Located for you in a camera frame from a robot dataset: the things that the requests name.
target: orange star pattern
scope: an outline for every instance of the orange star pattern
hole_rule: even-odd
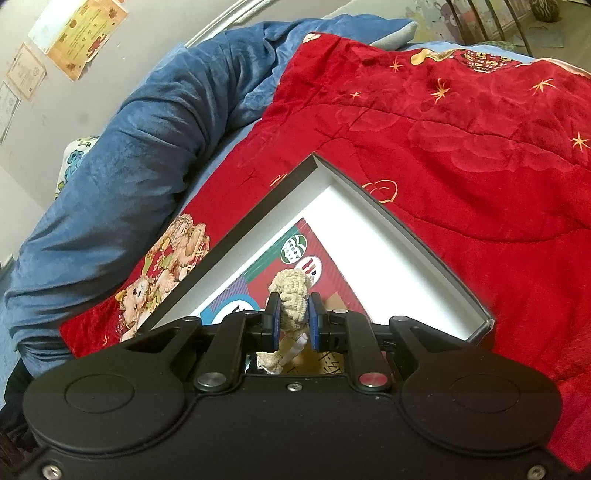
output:
[[[577,138],[573,138],[572,141],[574,142],[573,148],[578,145],[579,148],[581,149],[581,152],[583,151],[583,146],[585,146],[586,148],[591,148],[585,143],[585,142],[588,142],[589,139],[588,138],[581,138],[581,132],[579,132],[579,134],[577,135]]]
[[[441,79],[437,79],[437,91],[431,94],[435,97],[435,103],[437,103],[439,99],[445,98],[445,94],[449,92],[449,90],[449,88],[445,88],[445,82],[442,82]]]
[[[398,57],[396,57],[394,59],[394,62],[392,62],[392,64],[390,65],[391,69],[394,69],[395,72],[398,71],[398,69],[401,67],[402,65],[400,63],[398,63]]]
[[[530,88],[530,90],[533,90],[534,91],[534,93],[532,95],[535,95],[535,93],[538,90],[540,92],[544,93],[544,86],[548,86],[548,87],[552,87],[552,88],[557,88],[555,85],[552,85],[551,83],[548,83],[550,80],[554,80],[554,79],[542,80],[540,83],[536,83],[532,88]]]

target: red quilt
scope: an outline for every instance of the red quilt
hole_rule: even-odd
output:
[[[384,52],[315,35],[262,121],[125,288],[61,334],[77,356],[132,335],[210,247],[317,151],[385,202],[488,306],[497,353],[557,383],[564,412],[550,449],[581,469],[591,461],[588,77],[546,60]]]

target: metal screw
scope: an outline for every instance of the metal screw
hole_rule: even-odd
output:
[[[527,470],[527,480],[542,480],[546,476],[546,469],[542,465],[534,465]]]
[[[388,377],[379,372],[367,372],[359,376],[359,383],[364,387],[383,387],[388,383]]]
[[[61,478],[61,469],[57,465],[46,465],[41,473],[47,480],[60,480]]]
[[[302,388],[304,387],[299,382],[293,382],[287,385],[287,390],[290,392],[299,392]]]
[[[199,375],[197,381],[204,387],[219,387],[226,382],[226,376],[220,372],[207,372]]]

